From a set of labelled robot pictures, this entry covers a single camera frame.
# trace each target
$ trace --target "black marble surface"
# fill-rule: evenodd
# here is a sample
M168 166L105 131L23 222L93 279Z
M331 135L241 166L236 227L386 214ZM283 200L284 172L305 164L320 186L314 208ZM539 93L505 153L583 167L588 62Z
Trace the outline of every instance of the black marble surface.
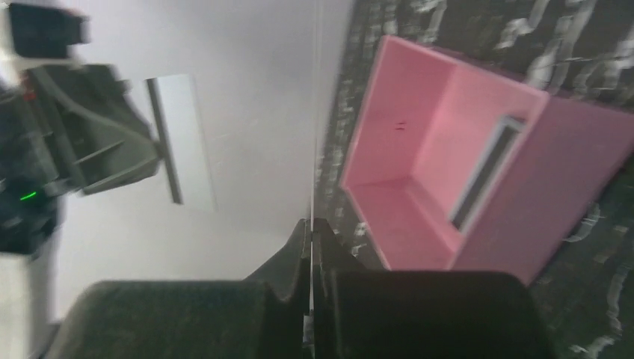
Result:
M634 109L634 1L359 0L318 171L316 214L369 268L381 262L338 184L384 34L460 52L561 96ZM633 224L634 174L625 169L581 226L589 234L562 240L532 284L561 358L634 355Z

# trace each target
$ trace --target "pink plastic bin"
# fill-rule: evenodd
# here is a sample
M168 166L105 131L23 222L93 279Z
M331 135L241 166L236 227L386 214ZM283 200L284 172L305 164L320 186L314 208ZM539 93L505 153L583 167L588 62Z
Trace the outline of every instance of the pink plastic bin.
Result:
M383 39L348 192L392 270L529 283L634 148L634 116Z

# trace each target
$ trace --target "rectangular slot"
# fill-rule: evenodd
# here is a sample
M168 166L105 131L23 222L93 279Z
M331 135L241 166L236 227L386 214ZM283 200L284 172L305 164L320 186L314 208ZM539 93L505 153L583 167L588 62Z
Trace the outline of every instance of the rectangular slot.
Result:
M211 174L191 77L149 79L147 87L173 202L214 210Z
M464 193L450 215L451 223L459 231L464 232L478 213L482 200L489 192L523 127L519 120L504 116L493 130Z

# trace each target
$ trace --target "white panel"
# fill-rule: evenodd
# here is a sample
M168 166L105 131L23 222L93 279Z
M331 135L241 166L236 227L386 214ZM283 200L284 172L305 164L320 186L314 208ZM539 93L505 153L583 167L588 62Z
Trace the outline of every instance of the white panel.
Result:
M156 79L158 97L182 203L205 211L215 209L212 179L198 120L194 83L189 75Z

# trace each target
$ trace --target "vertical wire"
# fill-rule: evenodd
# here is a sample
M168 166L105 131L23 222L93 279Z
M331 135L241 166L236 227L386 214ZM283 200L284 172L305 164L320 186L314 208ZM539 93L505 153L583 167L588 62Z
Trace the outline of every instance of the vertical wire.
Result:
M314 130L314 140L315 146L313 148L313 170L311 173L311 189L310 192L310 231L314 230L315 224L315 193L317 191L316 183L317 183L317 166L318 156L319 156L319 141L317 134L319 133L319 125L321 123L321 104L319 101L319 94L321 92L321 50L323 47L323 37L324 37L324 0L314 0L313 4L314 13L313 13L313 90L312 94L312 109L313 109L313 124L315 126Z

